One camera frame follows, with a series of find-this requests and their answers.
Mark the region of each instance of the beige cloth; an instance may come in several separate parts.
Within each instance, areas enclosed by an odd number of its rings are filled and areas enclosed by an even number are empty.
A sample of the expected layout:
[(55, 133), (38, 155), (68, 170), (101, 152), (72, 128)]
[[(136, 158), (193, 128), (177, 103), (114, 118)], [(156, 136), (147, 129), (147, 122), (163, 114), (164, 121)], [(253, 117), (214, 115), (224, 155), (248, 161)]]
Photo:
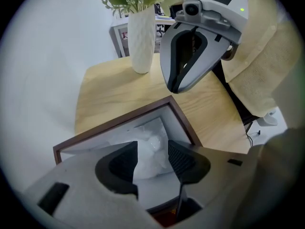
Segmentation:
[(249, 0), (249, 18), (234, 58), (222, 61), (225, 80), (251, 114), (276, 107), (272, 91), (301, 55), (302, 43), (290, 21), (278, 22), (276, 0)]

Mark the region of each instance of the potted plant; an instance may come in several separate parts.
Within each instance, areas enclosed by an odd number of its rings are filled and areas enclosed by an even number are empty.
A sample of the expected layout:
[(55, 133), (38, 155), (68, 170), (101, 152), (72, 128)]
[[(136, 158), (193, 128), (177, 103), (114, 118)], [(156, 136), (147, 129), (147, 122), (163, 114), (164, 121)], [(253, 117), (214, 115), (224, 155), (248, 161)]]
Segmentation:
[(113, 13), (129, 13), (128, 47), (132, 67), (137, 73), (150, 70), (155, 45), (154, 4), (159, 3), (165, 15), (170, 16), (169, 7), (179, 0), (102, 0)]

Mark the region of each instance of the vase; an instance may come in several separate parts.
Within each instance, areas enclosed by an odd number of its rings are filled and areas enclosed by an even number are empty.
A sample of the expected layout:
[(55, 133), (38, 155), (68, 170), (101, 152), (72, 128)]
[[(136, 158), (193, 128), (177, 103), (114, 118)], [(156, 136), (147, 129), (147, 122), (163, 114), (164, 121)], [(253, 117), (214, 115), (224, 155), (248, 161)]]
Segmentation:
[(154, 6), (130, 13), (128, 19), (128, 48), (134, 71), (149, 72), (154, 53), (156, 37)]

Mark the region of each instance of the table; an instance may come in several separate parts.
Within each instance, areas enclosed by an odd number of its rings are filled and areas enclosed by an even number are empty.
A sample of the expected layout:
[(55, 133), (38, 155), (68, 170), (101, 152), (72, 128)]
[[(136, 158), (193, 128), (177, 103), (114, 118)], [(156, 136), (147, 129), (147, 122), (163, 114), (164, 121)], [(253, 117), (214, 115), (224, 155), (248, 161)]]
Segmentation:
[(75, 134), (82, 133), (156, 100), (172, 95), (204, 147), (247, 153), (250, 143), (238, 111), (213, 72), (191, 90), (171, 93), (160, 55), (147, 74), (137, 74), (129, 57), (100, 63), (86, 71), (76, 109)]
[[(122, 44), (120, 29), (127, 28), (128, 19), (129, 19), (129, 17), (124, 17), (124, 18), (121, 18), (118, 20), (113, 20), (112, 25), (111, 25), (111, 27), (113, 27), (113, 29), (114, 29), (115, 37), (119, 44), (122, 57), (125, 57), (126, 55), (125, 55), (123, 44)], [(174, 19), (170, 19), (170, 20), (159, 19), (159, 18), (157, 18), (157, 16), (155, 17), (155, 19), (156, 19), (156, 25), (172, 25), (176, 22)]]

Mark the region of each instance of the white desk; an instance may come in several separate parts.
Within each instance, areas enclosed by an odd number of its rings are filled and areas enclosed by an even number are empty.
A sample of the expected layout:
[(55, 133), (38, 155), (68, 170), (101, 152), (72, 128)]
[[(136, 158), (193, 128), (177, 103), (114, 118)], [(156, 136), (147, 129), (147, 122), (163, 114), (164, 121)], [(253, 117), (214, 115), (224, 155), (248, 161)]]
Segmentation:
[[(125, 57), (126, 55), (124, 52), (121, 34), (120, 34), (119, 30), (127, 28), (128, 18), (129, 17), (125, 17), (125, 18), (121, 18), (121, 19), (113, 19), (113, 22), (111, 25), (111, 27), (113, 27), (113, 29), (114, 29), (115, 37), (119, 44), (122, 57)], [(159, 19), (159, 18), (157, 18), (157, 16), (155, 17), (155, 19), (156, 19), (156, 25), (172, 25), (175, 23), (174, 19), (170, 19), (170, 20)]]

